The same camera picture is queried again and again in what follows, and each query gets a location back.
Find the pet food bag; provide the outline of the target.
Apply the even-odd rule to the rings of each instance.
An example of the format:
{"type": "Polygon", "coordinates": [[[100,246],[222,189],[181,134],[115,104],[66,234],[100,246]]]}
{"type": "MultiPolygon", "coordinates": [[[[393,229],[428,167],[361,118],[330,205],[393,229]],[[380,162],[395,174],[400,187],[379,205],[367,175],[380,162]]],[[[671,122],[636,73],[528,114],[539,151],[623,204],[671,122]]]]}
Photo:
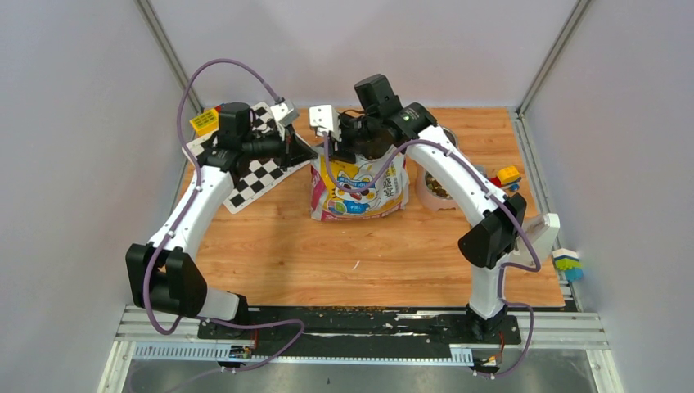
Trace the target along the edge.
{"type": "Polygon", "coordinates": [[[345,221],[382,218],[405,208],[410,179],[406,157],[390,148],[377,160],[356,157],[355,163],[324,158],[323,147],[313,148],[318,157],[310,161],[311,218],[345,221]]]}

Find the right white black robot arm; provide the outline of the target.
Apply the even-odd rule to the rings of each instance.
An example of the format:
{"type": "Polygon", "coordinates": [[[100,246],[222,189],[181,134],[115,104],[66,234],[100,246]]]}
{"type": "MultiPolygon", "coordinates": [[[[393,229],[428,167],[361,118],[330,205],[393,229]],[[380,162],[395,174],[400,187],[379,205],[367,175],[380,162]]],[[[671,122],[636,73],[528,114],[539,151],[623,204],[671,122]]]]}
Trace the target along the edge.
{"type": "Polygon", "coordinates": [[[403,152],[439,182],[457,203],[470,230],[457,242],[472,266],[473,313],[467,330],[477,341],[489,341],[500,330],[506,305],[499,288],[502,265],[508,262],[522,230],[527,202],[508,196],[481,174],[448,138],[422,104],[403,105],[389,80],[375,74],[358,81],[354,91],[361,115],[339,116],[339,147],[369,158],[403,152]]]}

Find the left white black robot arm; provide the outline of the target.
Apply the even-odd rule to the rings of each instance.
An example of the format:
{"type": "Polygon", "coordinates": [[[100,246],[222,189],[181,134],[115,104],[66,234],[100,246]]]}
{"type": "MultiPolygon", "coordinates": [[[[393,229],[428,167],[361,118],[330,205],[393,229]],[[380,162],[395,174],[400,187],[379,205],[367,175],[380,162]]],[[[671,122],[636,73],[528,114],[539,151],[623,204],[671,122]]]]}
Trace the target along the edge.
{"type": "Polygon", "coordinates": [[[219,321],[231,338],[250,330],[247,299],[212,287],[196,257],[219,208],[238,191],[242,199],[313,159],[315,151],[297,136],[299,113],[287,100],[224,103],[192,119],[200,136],[183,146],[194,174],[162,227],[143,243],[133,243],[125,261],[134,304],[152,317],[156,311],[179,318],[219,321]]]}

